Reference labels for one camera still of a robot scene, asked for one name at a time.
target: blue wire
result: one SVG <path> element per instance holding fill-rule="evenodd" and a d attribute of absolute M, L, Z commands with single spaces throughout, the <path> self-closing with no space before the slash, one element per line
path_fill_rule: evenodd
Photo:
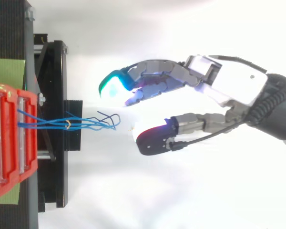
<path fill-rule="evenodd" d="M 89 119 L 82 119 L 82 118 L 78 118 L 78 117 L 69 117 L 69 118 L 61 118 L 61 119 L 54 119 L 54 120 L 50 120 L 50 121 L 45 121 L 45 120 L 43 120 L 43 119 L 40 119 L 40 118 L 37 118 L 37 117 L 35 117 L 35 116 L 32 116 L 31 114 L 28 114 L 28 113 L 26 113 L 26 112 L 24 112 L 24 111 L 22 111 L 22 110 L 18 110 L 18 112 L 20 112 L 20 113 L 22 113 L 22 114 L 24 114 L 24 115 L 26 115 L 26 116 L 28 116 L 28 117 L 30 117 L 30 118 L 33 118 L 33 119 L 35 119 L 35 120 L 38 120 L 38 121 L 42 121 L 42 122 L 38 122 L 38 123 L 26 123 L 26 124 L 28 124 L 28 125 L 43 125 L 43 124 L 51 124 L 51 123 L 56 123 L 56 122 L 65 122 L 65 121 L 70 121 L 70 120 L 76 120 L 76 121 L 88 121 L 88 122 L 91 122 L 91 123 L 93 123 L 93 124 L 100 124 L 100 125 L 103 125 L 103 126 L 105 126 L 105 127 L 108 127 L 108 125 L 105 125 L 105 124 L 101 124 L 100 122 L 96 122 L 96 121 L 92 121 L 92 120 L 89 120 Z M 66 125 L 66 123 L 57 123 L 58 125 Z M 118 124 L 115 124 L 115 125 L 109 125 L 110 127 L 116 127 Z"/>
<path fill-rule="evenodd" d="M 79 117 L 77 117 L 77 116 L 75 116 L 75 115 L 73 115 L 73 114 L 71 114 L 70 112 L 68 112 L 68 111 L 66 111 L 66 113 L 68 114 L 68 115 L 71 115 L 71 116 L 73 116 L 74 118 L 79 118 Z M 96 118 L 96 117 L 91 117 L 91 118 L 84 118 L 85 120 L 86 119 L 93 119 L 93 118 L 95 118 L 97 121 L 99 121 L 99 122 L 103 122 L 103 123 L 107 123 L 107 125 L 109 125 L 109 123 L 108 122 L 105 122 L 104 120 L 105 119 L 107 119 L 107 118 L 104 118 L 104 119 L 102 119 L 102 120 L 100 120 L 100 119 L 98 119 L 98 118 Z"/>
<path fill-rule="evenodd" d="M 37 121 L 40 121 L 40 122 L 37 122 L 37 123 L 18 123 L 18 126 L 19 127 L 22 127 L 22 128 L 28 128 L 28 129 L 62 129 L 62 130 L 68 130 L 68 131 L 74 131 L 74 130 L 79 130 L 79 129 L 92 129 L 92 130 L 95 130 L 95 131 L 99 131 L 103 128 L 106 128 L 106 129 L 113 129 L 113 130 L 116 130 L 116 126 L 119 125 L 121 123 L 121 118 L 118 114 L 113 114 L 111 116 L 108 116 L 106 114 L 103 114 L 101 112 L 99 112 L 100 114 L 106 116 L 106 118 L 100 120 L 98 118 L 95 118 L 95 117 L 92 117 L 92 118 L 95 118 L 96 120 L 98 120 L 98 122 L 96 121 L 93 121 L 93 120 L 90 120 L 92 118 L 86 118 L 86 119 L 83 119 L 83 118 L 79 118 L 79 117 L 76 117 L 75 115 L 72 115 L 71 113 L 69 112 L 66 112 L 68 113 L 69 115 L 73 116 L 73 117 L 69 117 L 69 118 L 62 118 L 62 119 L 54 119 L 54 120 L 50 120 L 50 121 L 45 121 L 41 118 L 38 118 L 38 117 L 35 117 L 35 116 L 32 116 L 31 114 L 29 113 L 26 113 L 22 110 L 19 110 L 18 109 L 18 112 L 30 117 L 30 118 L 33 118 Z M 118 124 L 114 124 L 113 120 L 112 120 L 112 116 L 118 116 L 119 118 L 119 122 Z M 104 122 L 104 120 L 110 118 L 111 121 L 112 121 L 112 125 L 109 125 L 108 122 Z M 81 124 L 71 124 L 71 126 L 67 129 L 66 127 L 66 123 L 59 123 L 59 122 L 66 122 L 66 121 L 70 121 L 70 120 L 76 120 L 76 121 L 88 121 L 90 122 L 91 124 L 85 124 L 85 123 L 81 123 Z M 44 124 L 50 124 L 50 125 L 58 125 L 58 126 L 37 126 L 37 125 L 44 125 Z"/>

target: white wall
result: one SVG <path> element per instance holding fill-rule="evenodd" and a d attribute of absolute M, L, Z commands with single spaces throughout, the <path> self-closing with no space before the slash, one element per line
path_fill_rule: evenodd
<path fill-rule="evenodd" d="M 286 0 L 30 3 L 35 32 L 69 46 L 68 99 L 84 101 L 84 117 L 122 116 L 116 132 L 82 132 L 82 151 L 69 153 L 69 204 L 47 205 L 41 229 L 286 229 L 283 143 L 243 126 L 142 156 L 129 131 L 139 116 L 223 110 L 188 88 L 127 109 L 104 108 L 98 95 L 110 71 L 150 58 L 237 55 L 286 76 Z"/>

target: black metal frame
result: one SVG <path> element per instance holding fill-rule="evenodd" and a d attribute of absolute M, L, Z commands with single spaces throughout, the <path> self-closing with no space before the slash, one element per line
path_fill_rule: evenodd
<path fill-rule="evenodd" d="M 66 111 L 82 116 L 82 101 L 67 100 L 66 54 L 62 41 L 43 44 L 41 53 L 35 54 L 35 74 L 46 98 L 39 116 L 46 120 L 68 116 Z M 51 160 L 38 161 L 39 212 L 44 203 L 56 202 L 58 208 L 68 203 L 68 154 L 73 145 L 80 150 L 81 131 L 38 131 L 38 149 L 48 150 Z"/>

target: red plastic crate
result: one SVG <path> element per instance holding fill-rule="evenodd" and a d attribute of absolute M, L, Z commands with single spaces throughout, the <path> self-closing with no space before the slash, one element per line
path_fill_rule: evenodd
<path fill-rule="evenodd" d="M 37 130 L 18 127 L 19 101 L 26 113 L 37 117 L 37 95 L 0 84 L 0 197 L 31 176 L 38 167 Z M 22 122 L 36 122 L 26 115 L 22 117 Z"/>
<path fill-rule="evenodd" d="M 17 91 L 0 84 L 0 196 L 19 183 Z"/>

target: screw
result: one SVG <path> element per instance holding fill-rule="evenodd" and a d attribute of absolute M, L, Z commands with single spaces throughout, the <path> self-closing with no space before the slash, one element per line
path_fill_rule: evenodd
<path fill-rule="evenodd" d="M 46 102 L 46 98 L 43 97 L 43 94 L 42 93 L 39 93 L 38 94 L 38 104 L 39 106 L 43 106 L 43 103 Z"/>
<path fill-rule="evenodd" d="M 30 21 L 34 21 L 34 12 L 35 12 L 35 8 L 34 7 L 28 7 L 27 10 L 25 11 L 25 18 L 30 20 Z"/>
<path fill-rule="evenodd" d="M 65 47 L 63 48 L 63 54 L 67 55 L 68 52 L 69 52 L 69 48 L 68 48 L 68 46 L 65 46 Z"/>

